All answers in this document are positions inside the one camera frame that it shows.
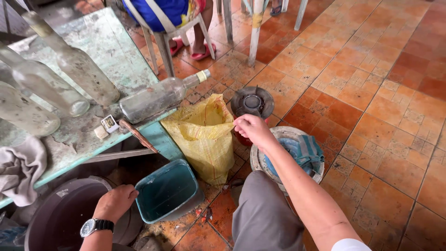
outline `white sleeve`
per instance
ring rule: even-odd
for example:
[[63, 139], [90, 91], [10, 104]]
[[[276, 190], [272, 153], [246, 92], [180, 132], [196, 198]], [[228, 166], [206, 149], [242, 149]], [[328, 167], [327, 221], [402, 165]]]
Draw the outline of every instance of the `white sleeve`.
[[342, 239], [336, 242], [331, 251], [372, 251], [366, 244], [355, 239]]

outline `red slipper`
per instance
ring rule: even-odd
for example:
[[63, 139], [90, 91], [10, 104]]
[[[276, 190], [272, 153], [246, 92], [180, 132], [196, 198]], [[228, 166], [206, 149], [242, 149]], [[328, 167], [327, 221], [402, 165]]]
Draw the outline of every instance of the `red slipper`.
[[173, 39], [175, 42], [177, 42], [177, 46], [176, 47], [172, 47], [170, 48], [170, 55], [175, 56], [175, 54], [178, 52], [178, 50], [181, 49], [181, 47], [183, 47], [183, 40], [181, 38], [174, 38]]
[[[209, 50], [209, 46], [207, 44], [204, 44], [204, 46], [206, 47], [206, 52], [204, 54], [201, 53], [193, 53], [190, 58], [193, 60], [202, 60], [203, 58], [209, 56], [211, 54], [211, 51]], [[214, 52], [217, 51], [217, 46], [215, 46], [215, 44], [212, 44], [212, 49], [214, 50]]]

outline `teal plastic bin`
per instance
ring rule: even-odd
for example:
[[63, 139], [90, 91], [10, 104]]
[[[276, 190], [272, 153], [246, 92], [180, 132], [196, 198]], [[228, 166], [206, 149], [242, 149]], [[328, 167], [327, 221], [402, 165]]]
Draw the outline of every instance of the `teal plastic bin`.
[[143, 221], [173, 221], [204, 200], [189, 164], [177, 159], [140, 180], [136, 186], [136, 203]]

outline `dirty glass bottle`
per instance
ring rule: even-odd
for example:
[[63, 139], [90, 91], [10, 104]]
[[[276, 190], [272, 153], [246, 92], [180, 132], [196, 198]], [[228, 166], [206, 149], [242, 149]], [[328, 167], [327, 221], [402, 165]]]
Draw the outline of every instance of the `dirty glass bottle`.
[[119, 106], [128, 121], [136, 124], [182, 101], [187, 89], [198, 85], [210, 76], [211, 73], [206, 69], [185, 79], [170, 77], [137, 94], [121, 99]]
[[0, 42], [0, 60], [11, 67], [14, 80], [66, 115], [84, 114], [90, 102], [45, 64], [26, 60]]
[[34, 11], [22, 14], [25, 21], [56, 52], [60, 69], [98, 104], [118, 101], [119, 91], [85, 51], [71, 47]]
[[60, 126], [60, 119], [56, 115], [2, 81], [0, 118], [36, 136], [50, 135]]

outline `woven polypropylene sack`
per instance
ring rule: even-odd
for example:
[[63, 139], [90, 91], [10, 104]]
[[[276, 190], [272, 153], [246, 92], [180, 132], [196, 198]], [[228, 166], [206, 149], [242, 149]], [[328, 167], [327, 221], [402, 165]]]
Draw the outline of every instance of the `woven polypropylene sack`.
[[223, 185], [234, 165], [233, 121], [223, 95], [212, 94], [196, 105], [181, 107], [161, 124], [205, 182]]

